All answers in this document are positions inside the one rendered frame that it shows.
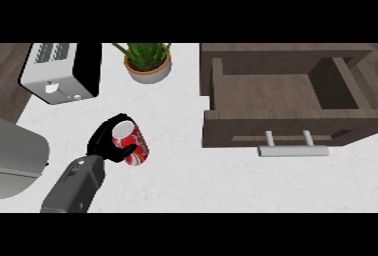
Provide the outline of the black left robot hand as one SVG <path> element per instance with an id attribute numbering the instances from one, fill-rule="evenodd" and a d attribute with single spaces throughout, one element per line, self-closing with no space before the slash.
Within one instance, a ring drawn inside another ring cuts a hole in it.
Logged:
<path id="1" fill-rule="evenodd" d="M 122 121 L 131 121 L 131 118 L 124 113 L 109 118 L 97 127 L 87 143 L 87 155 L 97 155 L 115 163 L 120 163 L 136 149 L 134 144 L 118 148 L 112 142 L 112 129 Z"/>

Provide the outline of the red soda can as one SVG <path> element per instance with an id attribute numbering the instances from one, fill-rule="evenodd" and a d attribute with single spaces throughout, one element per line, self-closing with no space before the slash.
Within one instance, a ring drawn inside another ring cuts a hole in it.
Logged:
<path id="1" fill-rule="evenodd" d="M 121 149 L 124 149 L 131 144 L 136 145 L 136 149 L 125 157 L 125 163 L 130 166 L 140 165 L 149 156 L 149 148 L 139 126 L 134 124 L 133 121 L 127 120 L 115 125 L 112 129 L 112 142 L 115 146 Z"/>

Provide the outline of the brown wooden open drawer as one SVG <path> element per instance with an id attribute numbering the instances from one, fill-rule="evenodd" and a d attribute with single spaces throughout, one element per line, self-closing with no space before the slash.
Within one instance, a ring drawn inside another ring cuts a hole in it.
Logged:
<path id="1" fill-rule="evenodd" d="M 378 134 L 371 107 L 347 64 L 323 58 L 304 74 L 227 75 L 211 65 L 211 107 L 204 111 L 202 146 L 257 147 L 273 134 L 279 145 L 344 146 Z"/>

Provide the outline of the grey rounded appliance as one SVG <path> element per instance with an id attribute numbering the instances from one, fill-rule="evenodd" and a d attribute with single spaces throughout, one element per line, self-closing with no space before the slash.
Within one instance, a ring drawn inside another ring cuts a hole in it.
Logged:
<path id="1" fill-rule="evenodd" d="M 46 138 L 0 118 L 0 199 L 18 195 L 49 163 Z"/>

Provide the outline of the silver and black toaster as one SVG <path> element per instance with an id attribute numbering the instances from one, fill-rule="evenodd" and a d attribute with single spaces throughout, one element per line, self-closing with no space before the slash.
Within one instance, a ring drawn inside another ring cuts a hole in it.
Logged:
<path id="1" fill-rule="evenodd" d="M 100 43 L 32 43 L 19 85 L 50 105 L 99 95 Z"/>

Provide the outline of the green plant in grey pot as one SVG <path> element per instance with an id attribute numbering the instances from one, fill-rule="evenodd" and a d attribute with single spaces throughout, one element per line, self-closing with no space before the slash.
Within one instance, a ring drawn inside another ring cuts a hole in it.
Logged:
<path id="1" fill-rule="evenodd" d="M 112 46 L 124 54 L 124 66 L 133 80 L 142 84 L 155 84 L 164 80 L 171 72 L 171 44 L 128 43 L 122 47 Z"/>

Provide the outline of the brown wooden cabinet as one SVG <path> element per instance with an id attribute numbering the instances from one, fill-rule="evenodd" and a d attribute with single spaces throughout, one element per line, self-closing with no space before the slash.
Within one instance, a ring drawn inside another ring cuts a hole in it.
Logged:
<path id="1" fill-rule="evenodd" d="M 366 109 L 350 69 L 366 43 L 202 43 L 199 88 L 214 110 Z"/>

